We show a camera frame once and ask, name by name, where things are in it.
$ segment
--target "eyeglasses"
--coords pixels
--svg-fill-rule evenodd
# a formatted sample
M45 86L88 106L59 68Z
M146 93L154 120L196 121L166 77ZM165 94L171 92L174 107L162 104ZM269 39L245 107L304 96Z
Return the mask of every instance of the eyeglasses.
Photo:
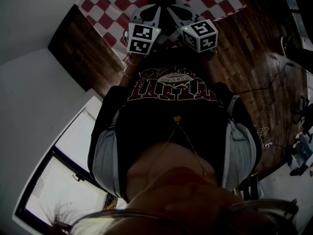
M243 201L224 210L217 224L217 234L279 234L285 227L292 234L292 220L299 208L296 201L263 199ZM181 222L162 213L141 210L109 210L83 216L72 225L58 222L66 234L103 234L116 220L133 218L156 221L173 228L173 234L191 235L192 232Z

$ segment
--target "necklace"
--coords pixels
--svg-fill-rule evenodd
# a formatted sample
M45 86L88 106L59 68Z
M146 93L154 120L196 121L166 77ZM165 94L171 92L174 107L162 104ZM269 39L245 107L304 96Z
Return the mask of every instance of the necklace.
M172 138L172 136L173 136L174 132L176 131L177 127L179 127L179 128L182 130L182 132L184 133L184 135L186 136L188 142L190 143L190 145L191 145L191 147L192 147L192 150L193 150L193 152L194 152L194 154L195 154L195 157L196 157L196 159L198 160L198 162L199 162L199 164L200 164L200 166L201 166L201 168L202 168L203 176L206 177L206 173L205 173L205 170L204 170L204 166L203 166L203 164L202 164L202 162L201 162L201 160L200 160L198 154L196 153L196 151L195 151L195 149L194 149L194 147L193 147L193 145L192 145L190 139L188 138L187 134L185 133L185 131L183 130L183 128L182 128L181 125L179 124L179 122L180 122L180 120L181 120L181 116L174 116L173 119L174 119L174 121L175 121L175 123L176 123L175 128L173 129L173 131L172 131L170 137L168 138L168 140L166 141L166 143L162 146L162 148L160 149L159 153L156 155L156 157L154 158L153 162L151 163L150 168L149 168L149 170L148 170L148 172L147 172L145 188L147 187L147 184L148 184L148 181L149 181L149 173L150 173L150 170L151 170L152 166L154 165L154 163L156 162L156 160L158 159L158 157L163 153L164 148L165 148L166 145L169 143L169 141L170 141L170 139Z

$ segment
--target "window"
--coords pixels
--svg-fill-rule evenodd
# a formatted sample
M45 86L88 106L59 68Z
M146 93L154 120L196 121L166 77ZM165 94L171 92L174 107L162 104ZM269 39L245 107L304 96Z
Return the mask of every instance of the window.
M116 197L90 176L87 158L91 133L101 103L95 97L62 133L26 186L15 215L42 234L48 234L55 212L69 213L69 224L98 212ZM119 200L117 208L125 208Z

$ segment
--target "cable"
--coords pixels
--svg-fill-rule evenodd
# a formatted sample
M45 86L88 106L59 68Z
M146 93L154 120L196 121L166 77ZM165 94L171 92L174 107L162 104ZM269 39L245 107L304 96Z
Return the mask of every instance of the cable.
M283 72L285 71L287 65L290 66L290 67L295 67L295 68L301 70L302 72L305 72L305 73L307 73L307 74L313 76L313 75L310 74L309 72L307 72L307 71L305 71L305 70L303 70L303 69L297 67L296 65L294 65L294 64L292 64L292 63L286 63L285 66L284 66L284 68L283 68L283 70L282 70L281 72L276 73L275 76L273 77L273 79L271 80L271 82L270 82L266 87L258 88L258 89L252 89L252 90L244 91L244 92L237 92L237 93L235 93L235 94L243 94L243 93L248 93L248 92L254 92L254 91L261 91L261 90L267 90L267 89L269 89L269 88L272 86L272 84L273 84L273 82L274 82L276 76L278 76L279 74L283 73Z

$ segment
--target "person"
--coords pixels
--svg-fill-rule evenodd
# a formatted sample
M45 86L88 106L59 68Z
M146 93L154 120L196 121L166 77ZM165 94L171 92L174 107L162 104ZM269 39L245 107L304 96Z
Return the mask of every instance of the person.
M284 36L281 36L280 45L284 55L288 59L293 60L294 62L305 68L307 71L313 73L313 66L311 62L311 56L313 54L313 51L303 48L297 48L293 43L292 37L286 38Z
M261 145L244 104L225 84L210 80L206 63L205 55L183 47L133 55L119 86L105 96L91 136L89 171L128 205L106 211L106 217L123 218L100 229L103 234L213 234L223 228L224 210L241 203L231 191L258 164ZM230 122L246 127L231 132L232 138L255 149L235 146L226 155ZM102 215L71 226L56 223L72 231ZM271 227L253 211L231 216L229 224L237 228Z

